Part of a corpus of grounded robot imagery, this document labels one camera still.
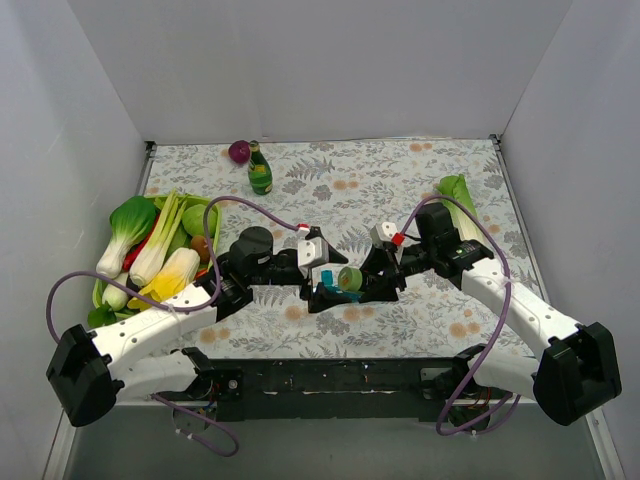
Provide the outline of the teal weekly pill organizer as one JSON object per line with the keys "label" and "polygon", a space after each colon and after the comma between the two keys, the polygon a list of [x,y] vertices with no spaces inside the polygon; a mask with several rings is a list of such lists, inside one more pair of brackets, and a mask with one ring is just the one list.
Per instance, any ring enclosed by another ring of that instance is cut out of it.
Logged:
{"label": "teal weekly pill organizer", "polygon": [[351,291],[344,291],[340,288],[340,285],[334,280],[333,272],[331,270],[322,270],[320,275],[320,282],[324,286],[324,289],[333,296],[338,296],[343,299],[347,299],[351,303],[357,303],[360,298],[360,294]]}

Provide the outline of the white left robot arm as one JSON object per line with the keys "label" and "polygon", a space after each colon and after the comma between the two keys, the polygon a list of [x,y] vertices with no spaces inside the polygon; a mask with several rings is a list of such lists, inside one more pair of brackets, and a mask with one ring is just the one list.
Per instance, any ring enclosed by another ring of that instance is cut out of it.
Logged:
{"label": "white left robot arm", "polygon": [[[296,248],[273,251],[273,236],[263,227],[245,229],[218,257],[216,266],[156,307],[108,326],[67,329],[59,338],[46,370],[63,410],[74,427],[104,417],[125,397],[156,392],[183,392],[205,398],[211,373],[192,355],[163,357],[150,353],[186,333],[219,322],[252,302],[254,285],[296,285],[310,309],[321,306],[324,288],[311,286],[313,268],[345,264],[317,227],[307,229]],[[143,371],[143,363],[150,370]]]}

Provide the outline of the green pill bottle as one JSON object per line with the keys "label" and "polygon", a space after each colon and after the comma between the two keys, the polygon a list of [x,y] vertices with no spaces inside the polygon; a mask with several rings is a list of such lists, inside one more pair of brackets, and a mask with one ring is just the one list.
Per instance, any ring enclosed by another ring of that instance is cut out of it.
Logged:
{"label": "green pill bottle", "polygon": [[345,266],[338,275],[338,287],[345,292],[358,293],[363,285],[362,272],[355,267]]}

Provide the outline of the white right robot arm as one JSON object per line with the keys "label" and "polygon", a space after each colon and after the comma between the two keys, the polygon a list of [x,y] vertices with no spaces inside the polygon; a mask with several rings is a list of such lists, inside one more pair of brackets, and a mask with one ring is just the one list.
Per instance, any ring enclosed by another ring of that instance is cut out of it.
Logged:
{"label": "white right robot arm", "polygon": [[498,314],[499,326],[508,326],[532,352],[510,360],[493,341],[463,351],[449,375],[450,399],[498,389],[534,400],[567,426],[621,394],[614,338],[606,327],[585,325],[514,281],[495,249],[460,237],[443,204],[422,205],[413,220],[419,233],[413,244],[393,223],[371,228],[372,247],[360,268],[361,302],[394,301],[408,277],[432,270]]}

